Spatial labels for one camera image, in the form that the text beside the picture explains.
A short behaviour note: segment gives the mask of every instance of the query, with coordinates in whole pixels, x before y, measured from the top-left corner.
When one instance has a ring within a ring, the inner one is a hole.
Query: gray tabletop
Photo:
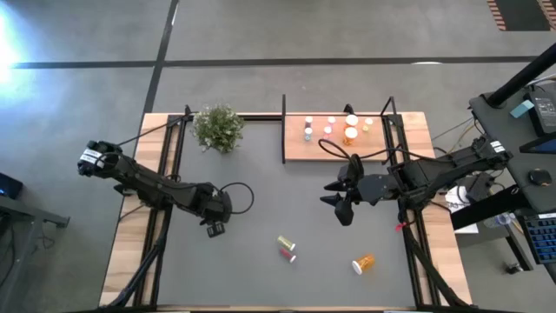
[[[319,196],[335,180],[338,163],[281,164],[278,123],[248,123],[241,147],[222,155],[201,152],[187,132],[180,175],[184,182],[217,187],[244,182],[255,205],[232,216],[226,233],[209,238],[200,219],[174,210],[160,282],[159,304],[265,306],[413,306],[396,202],[354,206],[342,227]],[[379,163],[366,172],[385,172]],[[247,207],[242,186],[227,189],[234,210]],[[281,257],[276,238],[297,244],[293,263]],[[373,268],[358,276],[351,262],[372,253]]]

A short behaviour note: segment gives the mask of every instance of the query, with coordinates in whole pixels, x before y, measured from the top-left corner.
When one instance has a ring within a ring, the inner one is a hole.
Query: wooden table
[[[306,116],[313,115],[307,112],[288,113],[289,116]],[[338,112],[322,112],[322,115],[342,115]],[[361,112],[365,114],[377,114],[375,112]],[[428,132],[427,120],[423,112],[405,112],[400,113],[403,116],[405,125],[406,138],[409,149],[419,155],[434,157],[433,145]],[[167,113],[153,113],[145,115],[142,123],[141,133],[155,128],[156,126],[165,124],[168,116],[173,114]],[[141,137],[137,144],[135,159],[138,163],[152,169],[157,170],[159,160],[161,157],[162,141],[164,137],[164,128],[153,131],[152,133]],[[172,136],[170,142],[170,153],[168,164],[172,164],[172,157],[175,150],[175,136]],[[126,197],[121,214],[134,209],[139,204],[136,197]],[[103,285],[103,292],[99,303],[101,305],[110,303],[116,298],[123,287],[128,283],[129,279],[135,273],[139,262],[141,261],[142,247],[145,239],[147,223],[149,220],[149,209],[141,209],[137,212],[126,216],[122,220],[116,230],[116,236],[112,247],[112,254],[109,260],[109,267],[106,272],[106,277]],[[455,291],[455,293],[466,303],[471,303],[471,296],[469,288],[467,287],[467,280],[463,265],[461,263],[460,252],[456,243],[455,234],[453,233],[452,222],[450,215],[442,208],[429,205],[423,210],[423,220],[427,232],[427,240],[432,255],[432,261],[436,269],[444,277],[448,285]],[[147,284],[145,287],[143,303],[149,302],[150,286],[153,279],[155,265],[151,266],[148,276]],[[427,276],[422,269],[418,266],[420,285],[423,291],[424,303],[431,303],[431,297],[428,293]],[[176,310],[202,310],[207,308],[175,308]],[[218,307],[219,310],[277,310],[277,308],[267,307],[241,307],[241,308],[223,308]],[[318,307],[295,308],[296,310],[323,310]],[[381,308],[355,308],[355,307],[341,307],[341,308],[325,308],[327,310],[380,310]]]

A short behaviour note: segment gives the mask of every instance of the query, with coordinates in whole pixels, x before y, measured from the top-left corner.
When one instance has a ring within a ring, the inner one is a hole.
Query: keyboard
[[[537,264],[556,263],[556,214],[518,218]]]

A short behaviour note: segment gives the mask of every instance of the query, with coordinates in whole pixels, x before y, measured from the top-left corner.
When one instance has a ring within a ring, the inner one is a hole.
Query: wooden board
[[[360,115],[376,114],[373,112],[364,112]],[[409,149],[417,154],[434,157],[433,145],[430,139],[430,134],[428,132],[427,120],[425,114],[422,112],[404,112],[401,113],[404,120],[406,138],[409,145]],[[166,123],[168,115],[171,114],[147,114],[143,120],[141,132],[150,130],[158,125]],[[315,116],[330,116],[330,115],[341,115],[337,112],[299,112],[299,113],[289,113],[289,116],[299,116],[304,118],[306,115]],[[163,130],[154,131],[139,140],[139,144],[136,149],[136,160],[152,170],[157,170],[158,163],[162,150],[162,141],[164,137]],[[170,145],[171,151],[175,150],[175,140],[172,141]],[[169,157],[173,157],[174,153],[170,152]],[[128,210],[134,209],[138,205],[138,201],[135,198],[126,198],[122,208],[122,214]],[[114,245],[112,247],[112,254],[109,260],[109,268],[106,273],[105,282],[103,286],[103,293],[99,301],[100,305],[105,305],[111,302],[122,288],[128,283],[129,279],[133,276],[137,269],[137,266],[141,259],[141,252],[143,241],[146,233],[147,222],[149,219],[149,213],[146,209],[137,211],[136,213],[127,216],[123,220],[116,230],[116,238]],[[450,215],[447,211],[442,208],[438,208],[434,205],[427,206],[423,211],[423,219],[425,222],[425,228],[427,232],[427,239],[429,243],[429,248],[431,250],[431,255],[433,259],[434,266],[438,269],[440,274],[447,281],[448,285],[456,292],[456,294],[467,303],[471,303],[471,295],[469,293],[469,288],[467,287],[467,280],[465,272],[463,270],[463,265],[461,263],[460,252],[458,245],[455,240],[455,234],[453,233],[452,222],[450,220]],[[152,282],[152,276],[155,266],[151,266],[148,275],[148,281]],[[425,298],[425,303],[430,302],[430,295],[428,294],[428,284],[425,277],[424,270],[420,266],[418,268],[420,275],[420,285],[423,290],[423,295]],[[146,288],[145,297],[143,298],[143,303],[147,304],[147,297],[150,295],[150,284]],[[334,308],[322,308],[315,307],[317,309],[313,310],[334,310]],[[192,308],[180,308],[180,307],[168,307],[167,309],[192,309]],[[247,310],[246,307],[229,307],[224,309],[223,307],[218,307],[218,310]],[[340,310],[357,310],[354,307],[341,307]]]
[[[333,156],[319,147],[318,141],[324,136],[324,128],[328,126],[328,116],[312,116],[313,122],[311,127],[313,135],[311,140],[305,140],[305,116],[286,115],[286,127],[284,134],[285,155],[288,161],[343,161],[346,160]],[[384,130],[382,129],[382,121],[380,117],[368,117],[373,119],[373,124],[369,127],[369,131],[362,130],[364,115],[358,115],[359,123],[357,124],[358,136],[351,145],[343,143],[344,119],[346,115],[334,115],[336,123],[330,141],[341,146],[348,154],[357,153],[360,156],[371,154],[376,151],[384,150],[386,144],[384,142]],[[336,148],[327,145],[327,149],[341,154]],[[372,156],[363,161],[384,161],[387,158],[386,153]]]
[[[148,114],[143,119],[141,132],[149,131],[156,126],[163,125],[168,120],[168,114]],[[165,128],[155,130],[152,133],[139,138],[137,144],[135,159],[136,161],[149,168],[150,170],[157,171],[160,157],[162,154],[162,141],[164,138]],[[172,168],[174,161],[175,144],[177,140],[175,131],[170,140],[170,149],[167,159],[168,175]],[[122,211],[120,216],[133,210],[140,205],[139,199],[136,196],[127,196],[123,200]],[[120,291],[129,282],[129,279],[139,268],[141,262],[142,247],[147,232],[147,224],[149,222],[150,208],[143,207],[138,211],[126,216],[117,226],[116,237],[112,245],[112,253],[110,255],[109,266],[104,278],[103,292],[99,303],[106,305],[112,302],[119,295]],[[162,226],[162,217],[164,213],[160,212],[156,219],[155,239]],[[148,303],[152,282],[154,279],[154,272],[156,261],[149,268],[149,272],[145,278],[145,290],[143,293],[143,303]]]

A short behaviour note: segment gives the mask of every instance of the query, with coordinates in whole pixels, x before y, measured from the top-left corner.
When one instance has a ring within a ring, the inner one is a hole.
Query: computer mouse
[[[553,178],[547,170],[535,169],[529,171],[529,180],[537,186],[550,186]]]

